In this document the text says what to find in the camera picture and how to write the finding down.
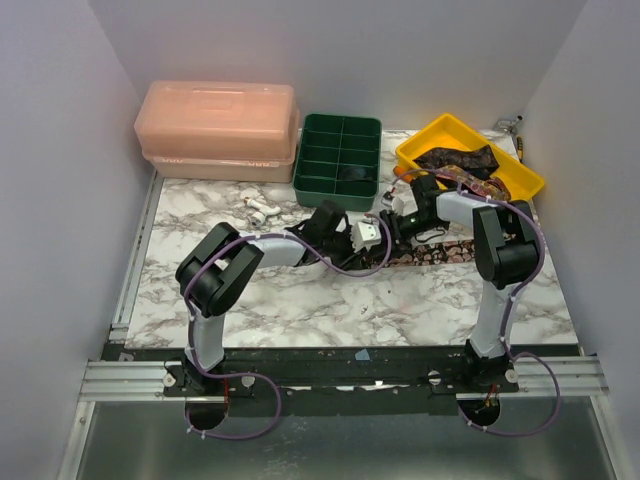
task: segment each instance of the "screw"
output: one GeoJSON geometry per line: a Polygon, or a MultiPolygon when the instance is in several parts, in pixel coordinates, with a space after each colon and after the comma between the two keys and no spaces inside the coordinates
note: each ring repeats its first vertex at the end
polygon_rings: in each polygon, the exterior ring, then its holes
{"type": "Polygon", "coordinates": [[[245,387],[249,388],[251,387],[254,383],[256,383],[256,378],[255,377],[242,377],[242,385],[244,385],[245,387]]]}
{"type": "Polygon", "coordinates": [[[504,378],[509,383],[518,383],[518,372],[516,372],[513,368],[510,368],[506,372],[504,372],[504,378]]]}
{"type": "Polygon", "coordinates": [[[173,387],[176,384],[176,379],[170,373],[167,373],[164,377],[162,377],[162,384],[165,387],[173,387]]]}
{"type": "Polygon", "coordinates": [[[433,386],[440,385],[440,383],[442,382],[442,379],[440,378],[440,372],[438,372],[437,370],[431,370],[427,377],[429,378],[429,383],[433,386]]]}

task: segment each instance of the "small white object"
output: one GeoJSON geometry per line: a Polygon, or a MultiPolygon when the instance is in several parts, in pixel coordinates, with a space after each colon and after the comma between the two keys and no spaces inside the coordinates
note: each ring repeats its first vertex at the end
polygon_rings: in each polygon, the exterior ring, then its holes
{"type": "Polygon", "coordinates": [[[442,382],[442,379],[440,378],[440,372],[438,372],[437,370],[431,370],[427,374],[427,378],[429,378],[429,383],[434,386],[440,385],[440,383],[442,382]]]}
{"type": "Polygon", "coordinates": [[[257,200],[249,197],[244,198],[244,203],[248,207],[255,208],[256,210],[258,210],[257,212],[252,214],[249,219],[249,221],[251,222],[251,225],[253,225],[254,227],[260,227],[264,225],[264,223],[267,221],[267,217],[280,215],[280,212],[282,211],[281,208],[278,207],[277,205],[275,207],[270,207],[268,205],[265,205],[264,203],[260,203],[257,200]]]}
{"type": "Polygon", "coordinates": [[[400,197],[393,197],[393,200],[391,201],[391,210],[398,215],[402,215],[404,213],[404,200],[400,197]]]}
{"type": "Polygon", "coordinates": [[[506,372],[504,372],[504,378],[507,379],[509,383],[517,383],[518,382],[518,372],[516,372],[513,368],[510,368],[506,372]]]}
{"type": "Polygon", "coordinates": [[[370,223],[358,222],[351,229],[351,243],[353,250],[359,252],[363,248],[369,250],[382,242],[380,228],[370,223]]]}
{"type": "Polygon", "coordinates": [[[167,373],[164,377],[162,377],[162,384],[165,387],[173,387],[176,384],[176,379],[170,373],[167,373]]]}
{"type": "Polygon", "coordinates": [[[254,212],[249,217],[249,221],[254,227],[260,227],[267,221],[267,216],[262,212],[254,212]]]}
{"type": "Polygon", "coordinates": [[[242,379],[240,381],[242,382],[242,385],[244,385],[245,387],[249,388],[251,385],[256,383],[256,377],[251,377],[251,376],[245,375],[244,377],[242,377],[242,379]]]}

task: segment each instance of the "white plastic part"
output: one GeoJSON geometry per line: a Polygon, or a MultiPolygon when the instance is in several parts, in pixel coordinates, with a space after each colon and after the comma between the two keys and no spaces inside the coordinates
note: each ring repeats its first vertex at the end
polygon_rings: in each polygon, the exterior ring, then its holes
{"type": "Polygon", "coordinates": [[[483,281],[482,300],[480,301],[480,313],[478,313],[478,323],[476,324],[469,342],[473,350],[479,357],[495,358],[504,355],[503,338],[509,338],[511,327],[513,326],[513,315],[516,311],[516,303],[511,307],[507,329],[504,336],[500,335],[500,325],[507,305],[507,299],[512,296],[517,285],[508,285],[502,290],[498,290],[491,282],[483,281]]]}
{"type": "Polygon", "coordinates": [[[469,228],[473,228],[473,209],[486,206],[494,207],[494,205],[486,202],[463,197],[457,192],[443,193],[436,198],[436,207],[440,220],[459,223],[469,228]]]}
{"type": "Polygon", "coordinates": [[[267,216],[262,212],[254,212],[249,217],[249,221],[254,227],[261,227],[267,221],[267,216]]]}
{"type": "Polygon", "coordinates": [[[382,234],[377,225],[370,223],[358,222],[351,229],[351,243],[353,250],[359,252],[363,248],[369,250],[374,245],[382,242],[382,234]]]}
{"type": "Polygon", "coordinates": [[[295,267],[305,252],[305,248],[299,243],[284,238],[270,238],[268,240],[254,240],[253,245],[264,252],[258,268],[267,267],[295,267]]]}
{"type": "Polygon", "coordinates": [[[224,314],[217,317],[203,317],[197,307],[196,323],[193,326],[193,349],[185,348],[184,353],[191,363],[193,352],[198,352],[198,360],[202,368],[211,370],[224,358],[222,348],[222,333],[224,331],[224,314]]]}
{"type": "Polygon", "coordinates": [[[280,212],[282,212],[282,209],[277,205],[275,207],[270,207],[249,197],[244,198],[244,203],[246,203],[248,207],[258,210],[256,213],[251,215],[251,224],[254,227],[264,225],[264,223],[267,221],[267,217],[280,215],[280,212]]]}
{"type": "Polygon", "coordinates": [[[404,200],[400,197],[393,197],[391,201],[391,210],[398,215],[402,215],[404,213],[404,200]]]}

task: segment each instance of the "white connector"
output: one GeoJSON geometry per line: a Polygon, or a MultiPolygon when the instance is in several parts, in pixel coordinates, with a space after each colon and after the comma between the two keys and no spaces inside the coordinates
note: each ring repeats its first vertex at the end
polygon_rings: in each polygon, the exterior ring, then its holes
{"type": "Polygon", "coordinates": [[[280,215],[280,212],[282,211],[277,205],[275,207],[269,207],[268,205],[260,203],[257,200],[249,197],[244,198],[244,203],[248,207],[255,208],[257,210],[257,212],[253,213],[251,217],[249,217],[249,221],[254,227],[260,227],[264,225],[267,221],[267,217],[280,215]]]}
{"type": "Polygon", "coordinates": [[[359,252],[363,248],[369,250],[382,242],[380,228],[370,223],[358,222],[351,229],[351,243],[353,250],[359,252]]]}

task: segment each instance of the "pink storage box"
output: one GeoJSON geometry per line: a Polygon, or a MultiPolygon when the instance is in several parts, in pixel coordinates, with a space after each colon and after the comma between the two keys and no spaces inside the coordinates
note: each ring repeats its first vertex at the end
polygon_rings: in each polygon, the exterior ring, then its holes
{"type": "Polygon", "coordinates": [[[290,182],[298,123],[287,85],[154,82],[135,130],[165,177],[290,182]]]}

